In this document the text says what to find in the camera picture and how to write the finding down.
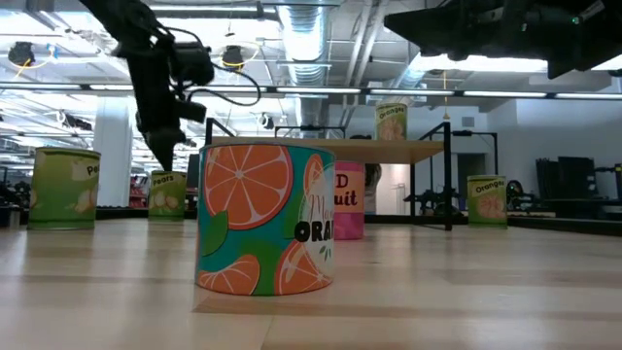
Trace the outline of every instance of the fruit can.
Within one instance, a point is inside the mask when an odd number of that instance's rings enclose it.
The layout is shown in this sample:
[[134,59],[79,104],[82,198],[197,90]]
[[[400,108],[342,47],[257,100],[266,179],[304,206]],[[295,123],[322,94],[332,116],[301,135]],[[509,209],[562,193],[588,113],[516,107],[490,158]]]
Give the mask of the fruit can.
[[178,221],[186,212],[186,173],[153,171],[149,191],[149,219]]
[[274,143],[201,150],[195,283],[282,296],[332,282],[334,154]]
[[38,148],[28,228],[93,228],[100,159],[101,155],[93,151]]
[[407,135],[408,106],[403,103],[376,106],[376,140],[406,140]]
[[468,224],[507,228],[504,176],[469,176]]
[[338,161],[334,180],[334,239],[362,239],[365,225],[365,166]]

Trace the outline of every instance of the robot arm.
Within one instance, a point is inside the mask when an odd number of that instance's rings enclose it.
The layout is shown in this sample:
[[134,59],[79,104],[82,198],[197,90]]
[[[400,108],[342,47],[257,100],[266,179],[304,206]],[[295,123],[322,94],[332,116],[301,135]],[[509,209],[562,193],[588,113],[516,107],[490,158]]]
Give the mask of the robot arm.
[[139,0],[80,2],[119,42],[115,55],[127,60],[138,129],[164,170],[172,170],[173,148],[186,141],[180,118],[205,119],[205,107],[188,101],[183,90],[186,82],[207,85],[214,79],[209,49],[198,42],[176,44],[171,30]]

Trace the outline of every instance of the cable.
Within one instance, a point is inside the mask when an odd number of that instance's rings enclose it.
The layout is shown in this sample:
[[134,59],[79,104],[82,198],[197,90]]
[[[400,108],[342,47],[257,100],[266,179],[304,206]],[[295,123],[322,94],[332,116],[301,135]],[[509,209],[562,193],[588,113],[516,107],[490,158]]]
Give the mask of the cable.
[[[196,35],[195,33],[192,33],[192,32],[191,32],[191,31],[189,31],[189,30],[186,30],[186,29],[181,29],[181,28],[175,28],[175,27],[164,27],[164,29],[166,29],[166,30],[168,30],[168,31],[176,31],[176,32],[180,32],[180,33],[185,33],[185,34],[191,35],[191,36],[192,36],[192,37],[196,40],[196,42],[197,42],[197,43],[198,43],[201,47],[204,47],[204,46],[203,46],[203,42],[201,41],[201,38],[199,38],[199,37],[198,37],[198,35]],[[227,96],[225,96],[225,95],[223,95],[223,94],[221,94],[221,93],[218,93],[218,92],[212,91],[212,90],[210,90],[209,88],[204,87],[204,88],[198,88],[198,89],[196,89],[196,90],[194,90],[194,91],[190,92],[190,93],[188,94],[188,97],[186,98],[186,100],[187,100],[188,102],[192,101],[192,98],[194,97],[194,95],[195,95],[196,93],[198,93],[198,92],[207,92],[207,93],[210,93],[210,94],[212,94],[212,95],[214,95],[214,96],[220,97],[221,99],[225,100],[226,102],[229,102],[229,103],[231,103],[231,104],[234,104],[234,105],[236,105],[236,106],[240,106],[240,107],[252,107],[252,106],[255,106],[256,104],[258,104],[258,103],[259,103],[259,101],[261,100],[261,88],[259,87],[259,84],[255,81],[255,79],[253,79],[253,78],[252,78],[251,76],[249,76],[248,74],[245,74],[245,73],[242,73],[242,72],[239,72],[239,71],[231,71],[231,70],[229,70],[229,69],[226,69],[226,68],[224,68],[224,67],[219,66],[218,64],[213,64],[213,66],[214,66],[214,68],[216,68],[216,69],[218,69],[218,70],[225,71],[225,72],[228,72],[228,73],[237,74],[238,76],[240,76],[240,77],[244,77],[244,78],[246,78],[247,80],[249,80],[249,82],[251,82],[251,84],[253,84],[253,86],[254,86],[254,87],[255,87],[255,89],[257,90],[257,99],[256,99],[255,101],[251,102],[251,103],[242,103],[242,102],[237,102],[237,101],[235,101],[235,100],[233,100],[233,99],[231,99],[231,98],[229,98],[229,97],[227,97]],[[192,86],[192,85],[190,85],[190,86],[178,86],[178,88],[180,88],[181,90],[185,90],[185,89],[190,88],[191,86]]]
[[199,43],[201,45],[201,47],[203,47],[203,42],[201,41],[201,38],[199,38],[198,35],[192,33],[189,30],[181,29],[181,28],[175,28],[175,27],[164,27],[164,29],[167,29],[169,31],[176,31],[176,32],[180,32],[180,33],[191,35],[196,40],[196,42]]
[[252,107],[252,106],[255,106],[256,104],[259,103],[259,101],[261,100],[261,88],[259,87],[259,84],[255,81],[255,79],[253,79],[248,74],[245,74],[245,73],[242,73],[242,72],[238,72],[238,71],[230,71],[230,70],[228,70],[228,69],[226,69],[224,67],[221,67],[221,66],[219,66],[217,64],[214,64],[214,68],[222,70],[222,71],[226,71],[226,72],[229,72],[229,73],[232,73],[232,74],[237,74],[237,75],[239,75],[241,77],[244,77],[244,78],[248,79],[251,82],[251,84],[253,84],[255,89],[257,90],[257,99],[255,101],[251,102],[251,103],[241,103],[241,102],[237,102],[235,100],[232,100],[231,98],[226,97],[225,95],[223,95],[221,93],[212,91],[209,88],[198,88],[198,89],[196,89],[196,90],[194,90],[194,91],[192,91],[191,93],[188,94],[187,101],[192,101],[192,98],[198,92],[207,92],[207,93],[213,94],[213,95],[215,95],[217,97],[220,97],[221,99],[225,100],[226,102],[229,102],[231,104],[234,104],[234,105],[240,106],[240,107]]

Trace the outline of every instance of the green leaf graphic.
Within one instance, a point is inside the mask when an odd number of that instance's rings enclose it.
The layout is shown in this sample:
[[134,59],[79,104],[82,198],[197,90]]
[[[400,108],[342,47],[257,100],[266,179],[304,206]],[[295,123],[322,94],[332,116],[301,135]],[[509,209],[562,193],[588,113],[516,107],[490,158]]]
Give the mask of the green leaf graphic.
[[201,245],[201,253],[206,257],[216,252],[223,243],[225,243],[226,234],[228,233],[229,221],[226,211],[216,214],[212,218],[210,229],[203,234],[203,244]]
[[285,212],[285,225],[283,227],[283,235],[287,239],[294,238],[294,228],[300,221],[300,209],[304,201],[304,192],[299,191],[291,197],[290,201]]
[[240,256],[253,255],[259,261],[259,281],[254,296],[274,296],[274,274],[283,250],[274,243],[247,238],[240,246]]

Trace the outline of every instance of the wooden surface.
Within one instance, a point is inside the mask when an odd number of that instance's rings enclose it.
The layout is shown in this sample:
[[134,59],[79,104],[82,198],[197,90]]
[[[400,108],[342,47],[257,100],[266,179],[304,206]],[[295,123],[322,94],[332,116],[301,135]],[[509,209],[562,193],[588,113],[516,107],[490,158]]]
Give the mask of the wooden surface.
[[192,284],[196,224],[0,231],[2,350],[619,350],[622,240],[367,226],[334,283],[290,297]]
[[212,144],[280,143],[319,147],[333,151],[337,160],[383,164],[414,164],[443,151],[441,141],[376,141],[344,139],[294,139],[268,137],[214,137]]

